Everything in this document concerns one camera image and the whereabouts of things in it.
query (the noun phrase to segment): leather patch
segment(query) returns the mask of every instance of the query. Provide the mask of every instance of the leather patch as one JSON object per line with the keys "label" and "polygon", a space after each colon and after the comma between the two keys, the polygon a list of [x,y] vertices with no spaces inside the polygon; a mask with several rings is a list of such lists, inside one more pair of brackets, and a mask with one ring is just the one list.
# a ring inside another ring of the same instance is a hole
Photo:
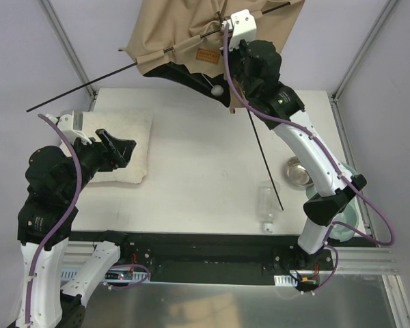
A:
{"label": "leather patch", "polygon": [[220,53],[199,48],[197,50],[196,59],[207,63],[218,64]]}

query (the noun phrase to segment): white cushion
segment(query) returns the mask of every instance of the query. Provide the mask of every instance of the white cushion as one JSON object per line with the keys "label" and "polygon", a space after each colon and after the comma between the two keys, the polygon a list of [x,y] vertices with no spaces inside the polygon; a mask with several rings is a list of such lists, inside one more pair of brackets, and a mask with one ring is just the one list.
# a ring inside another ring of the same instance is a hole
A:
{"label": "white cushion", "polygon": [[[110,135],[118,139],[135,140],[137,145],[132,153],[131,161],[124,169],[112,172],[98,172],[90,183],[94,182],[127,182],[140,183],[148,173],[148,145],[153,112],[150,109],[130,109],[128,111],[88,112],[83,114],[82,131],[100,141],[95,131],[104,128]],[[64,154],[70,153],[61,144]]]}

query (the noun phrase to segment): silver bowl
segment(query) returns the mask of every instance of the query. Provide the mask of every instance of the silver bowl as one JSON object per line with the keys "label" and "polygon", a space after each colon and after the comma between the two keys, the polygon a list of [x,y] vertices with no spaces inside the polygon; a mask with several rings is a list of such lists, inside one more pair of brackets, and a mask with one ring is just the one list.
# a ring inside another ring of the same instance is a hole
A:
{"label": "silver bowl", "polygon": [[309,187],[313,180],[297,157],[292,157],[286,164],[286,175],[289,181],[298,187]]}

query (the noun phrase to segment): tan cloth bag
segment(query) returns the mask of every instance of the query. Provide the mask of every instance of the tan cloth bag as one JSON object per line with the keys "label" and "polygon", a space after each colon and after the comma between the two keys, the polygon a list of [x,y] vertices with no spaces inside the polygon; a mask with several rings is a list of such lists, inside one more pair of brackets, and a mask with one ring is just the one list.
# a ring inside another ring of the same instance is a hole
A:
{"label": "tan cloth bag", "polygon": [[[287,5],[265,15],[262,11]],[[272,41],[281,52],[304,0],[143,0],[131,40],[124,50],[145,74],[169,63],[184,64],[190,73],[215,77],[224,73],[223,34],[201,35],[220,28],[222,17],[248,9],[256,19],[257,39]],[[164,49],[173,51],[164,53]],[[240,107],[232,97],[230,107]]]}

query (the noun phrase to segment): gray floor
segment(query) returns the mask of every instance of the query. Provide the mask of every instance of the gray floor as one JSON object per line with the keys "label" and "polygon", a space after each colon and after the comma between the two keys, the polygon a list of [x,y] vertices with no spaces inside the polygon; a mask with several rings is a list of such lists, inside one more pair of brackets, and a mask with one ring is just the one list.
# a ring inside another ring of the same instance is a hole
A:
{"label": "gray floor", "polygon": [[395,327],[380,277],[337,276],[314,297],[292,288],[144,284],[99,286],[83,327]]}

